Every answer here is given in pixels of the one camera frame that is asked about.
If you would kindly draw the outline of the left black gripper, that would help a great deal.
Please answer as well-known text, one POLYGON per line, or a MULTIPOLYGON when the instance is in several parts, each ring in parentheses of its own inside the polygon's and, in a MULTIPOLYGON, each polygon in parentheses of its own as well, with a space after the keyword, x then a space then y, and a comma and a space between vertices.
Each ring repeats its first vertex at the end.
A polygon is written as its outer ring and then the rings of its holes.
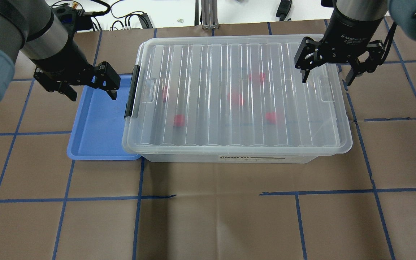
POLYGON ((117 99, 121 78, 107 61, 97 66, 87 61, 35 61, 34 64, 33 76, 47 92, 63 92, 75 102, 77 92, 72 86, 84 85, 105 91, 112 100, 117 99))

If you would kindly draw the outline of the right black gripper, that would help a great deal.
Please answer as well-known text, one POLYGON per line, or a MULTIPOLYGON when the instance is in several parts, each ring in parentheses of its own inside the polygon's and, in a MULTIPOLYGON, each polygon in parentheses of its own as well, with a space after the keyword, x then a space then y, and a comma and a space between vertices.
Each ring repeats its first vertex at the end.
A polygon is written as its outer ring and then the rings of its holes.
POLYGON ((347 86, 356 77, 383 64, 386 47, 381 40, 371 40, 380 23, 381 19, 361 21, 333 14, 321 40, 310 36, 302 39, 294 57, 294 67, 302 74, 302 83, 307 82, 312 69, 326 63, 349 63, 351 69, 345 77, 347 86), (366 52, 368 59, 360 61, 358 57, 366 52))

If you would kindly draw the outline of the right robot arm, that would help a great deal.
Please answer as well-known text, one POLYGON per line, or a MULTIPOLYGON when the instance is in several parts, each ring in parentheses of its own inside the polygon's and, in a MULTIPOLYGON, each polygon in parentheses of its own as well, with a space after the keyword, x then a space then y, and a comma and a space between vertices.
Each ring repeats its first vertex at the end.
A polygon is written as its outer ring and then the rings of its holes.
POLYGON ((382 65, 390 52, 396 28, 416 41, 416 0, 322 0, 333 8, 322 39, 304 37, 294 66, 305 83, 312 69, 324 64, 350 64, 345 82, 382 65))

